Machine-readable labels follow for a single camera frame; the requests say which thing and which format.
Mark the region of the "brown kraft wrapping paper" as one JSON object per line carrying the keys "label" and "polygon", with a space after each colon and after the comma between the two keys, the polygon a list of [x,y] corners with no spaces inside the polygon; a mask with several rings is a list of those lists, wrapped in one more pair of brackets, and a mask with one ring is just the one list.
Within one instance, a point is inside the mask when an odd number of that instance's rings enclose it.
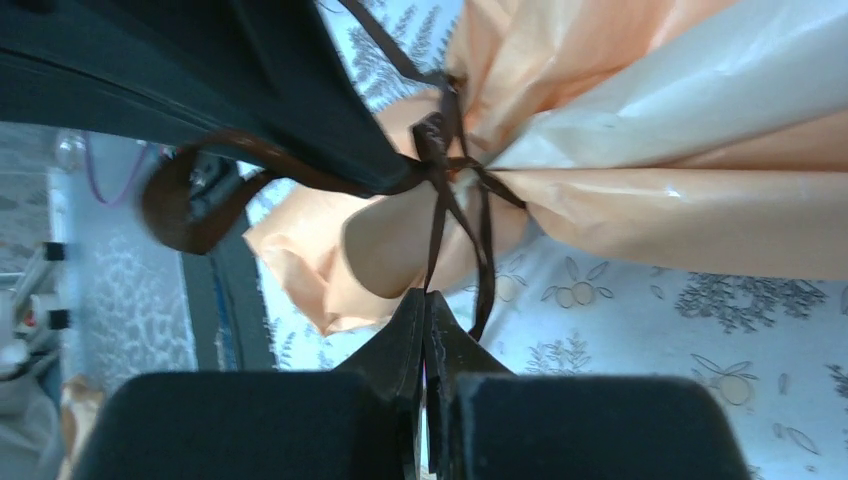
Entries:
{"label": "brown kraft wrapping paper", "polygon": [[[493,249],[847,276],[843,1],[467,1],[445,58]],[[474,231],[477,175],[451,176]]]}

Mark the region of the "dark brown ribbon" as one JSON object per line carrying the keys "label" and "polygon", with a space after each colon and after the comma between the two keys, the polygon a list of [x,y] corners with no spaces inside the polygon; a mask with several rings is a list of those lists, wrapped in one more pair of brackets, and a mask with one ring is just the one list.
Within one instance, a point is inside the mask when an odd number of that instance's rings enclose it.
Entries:
{"label": "dark brown ribbon", "polygon": [[[490,194],[496,194],[518,208],[526,204],[505,184],[489,175],[482,165],[467,154],[467,142],[459,113],[459,81],[439,71],[423,73],[394,38],[359,1],[345,1],[347,9],[404,77],[438,86],[442,90],[441,110],[413,125],[411,132],[418,157],[405,160],[409,174],[388,190],[398,195],[430,183],[436,191],[429,240],[426,276],[432,278],[443,240],[446,216],[454,219],[471,241],[478,269],[475,321],[469,331],[480,340],[493,309],[496,293],[493,231]],[[214,210],[193,220],[191,212],[191,176],[203,148],[214,145],[233,147],[262,161],[264,169],[241,184]],[[481,200],[480,229],[474,231],[452,189],[451,176],[472,170],[478,176],[476,187]],[[150,233],[163,245],[184,253],[203,255],[212,250],[234,225],[240,210],[271,181],[291,179],[307,187],[354,196],[371,196],[372,190],[321,170],[290,155],[279,146],[250,133],[219,130],[202,140],[164,155],[159,167],[142,190],[139,209]]]}

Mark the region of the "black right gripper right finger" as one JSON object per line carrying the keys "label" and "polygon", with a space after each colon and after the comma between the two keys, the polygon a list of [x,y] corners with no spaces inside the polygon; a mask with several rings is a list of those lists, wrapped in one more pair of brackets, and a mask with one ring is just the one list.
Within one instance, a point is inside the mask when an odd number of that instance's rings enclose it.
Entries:
{"label": "black right gripper right finger", "polygon": [[663,375],[518,376],[424,299],[429,469],[440,479],[745,479],[729,422]]}

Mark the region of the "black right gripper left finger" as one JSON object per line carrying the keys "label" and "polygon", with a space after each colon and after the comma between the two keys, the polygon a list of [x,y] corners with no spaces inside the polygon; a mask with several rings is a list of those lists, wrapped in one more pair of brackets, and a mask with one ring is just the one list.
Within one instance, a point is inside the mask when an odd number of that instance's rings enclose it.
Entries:
{"label": "black right gripper left finger", "polygon": [[328,371],[161,372],[104,404],[76,479],[416,479],[425,295]]}

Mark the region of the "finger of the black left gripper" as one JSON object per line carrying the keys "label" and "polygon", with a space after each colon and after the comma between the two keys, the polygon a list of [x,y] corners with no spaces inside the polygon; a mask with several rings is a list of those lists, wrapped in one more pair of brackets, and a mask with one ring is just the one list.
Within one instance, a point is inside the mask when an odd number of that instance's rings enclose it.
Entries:
{"label": "finger of the black left gripper", "polygon": [[376,194],[412,171],[313,1],[5,1],[1,117],[169,145],[242,130]]}

